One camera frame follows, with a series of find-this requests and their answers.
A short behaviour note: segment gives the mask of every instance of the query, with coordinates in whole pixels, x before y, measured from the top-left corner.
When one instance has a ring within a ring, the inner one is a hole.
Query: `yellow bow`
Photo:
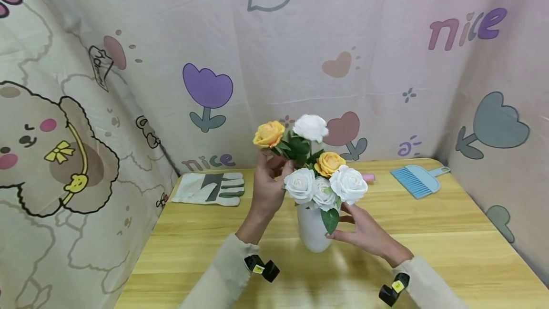
[[[65,155],[72,155],[74,149],[69,148],[70,145],[67,141],[61,141],[51,152],[47,153],[44,159],[50,162],[57,160],[59,164],[64,161],[67,161]]]

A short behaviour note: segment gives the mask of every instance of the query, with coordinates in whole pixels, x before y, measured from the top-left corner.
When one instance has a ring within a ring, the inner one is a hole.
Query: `hand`
[[[408,248],[394,240],[364,209],[356,205],[342,204],[342,211],[348,215],[340,216],[339,222],[355,225],[354,232],[336,230],[328,239],[344,241],[385,259],[393,268],[413,258]]]
[[[246,219],[236,233],[244,243],[257,244],[275,213],[282,206],[285,190],[284,179],[294,171],[294,162],[273,155],[267,160],[268,153],[260,151],[257,168],[254,173],[254,193],[252,205]]]

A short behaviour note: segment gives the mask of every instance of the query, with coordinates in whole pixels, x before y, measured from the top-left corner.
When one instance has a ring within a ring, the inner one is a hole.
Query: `yellow rose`
[[[339,154],[334,152],[325,152],[320,154],[318,158],[315,169],[321,175],[329,178],[332,176],[332,173],[337,171],[339,166],[345,165],[347,162],[339,156]]]
[[[276,146],[284,135],[284,125],[279,121],[272,121],[266,124],[262,124],[257,128],[257,132],[254,137],[254,145],[261,148],[272,148]]]

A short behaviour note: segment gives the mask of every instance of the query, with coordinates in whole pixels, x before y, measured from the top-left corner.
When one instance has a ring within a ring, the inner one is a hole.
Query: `text print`
[[[465,44],[466,40],[473,41],[473,39],[477,36],[478,38],[483,40],[490,40],[498,37],[499,30],[494,29],[493,27],[496,24],[499,24],[505,18],[505,16],[507,16],[507,9],[493,9],[486,15],[484,15],[484,12],[481,12],[480,15],[478,15],[473,21],[473,23],[471,23],[474,16],[474,12],[471,12],[466,16],[467,23],[465,24],[461,32],[461,37],[459,38],[459,46]],[[448,51],[452,49],[452,46],[454,45],[454,40],[456,39],[456,35],[458,34],[458,19],[452,18],[447,19],[444,22],[433,22],[429,27],[433,31],[431,33],[431,39],[429,41],[429,50],[433,50],[435,48],[438,41],[438,35],[444,27],[449,28],[448,39],[444,46],[444,50]]]
[[[230,154],[223,154],[221,156],[214,155],[210,157],[210,162],[208,163],[205,156],[199,157],[199,160],[202,161],[202,164],[206,169],[221,166],[233,167],[236,164],[232,162],[232,159],[233,157]],[[181,161],[181,164],[187,166],[191,172],[195,172],[196,170],[203,171],[202,165],[200,165],[196,160]]]

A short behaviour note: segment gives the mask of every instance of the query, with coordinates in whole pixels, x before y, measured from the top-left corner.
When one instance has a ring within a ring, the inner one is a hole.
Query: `purple tulip print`
[[[221,127],[225,123],[224,115],[211,117],[212,109],[219,109],[229,102],[233,95],[233,82],[228,75],[215,75],[212,70],[198,70],[192,63],[183,67],[185,88],[195,102],[203,106],[202,117],[190,113],[191,121],[206,133],[210,129]]]

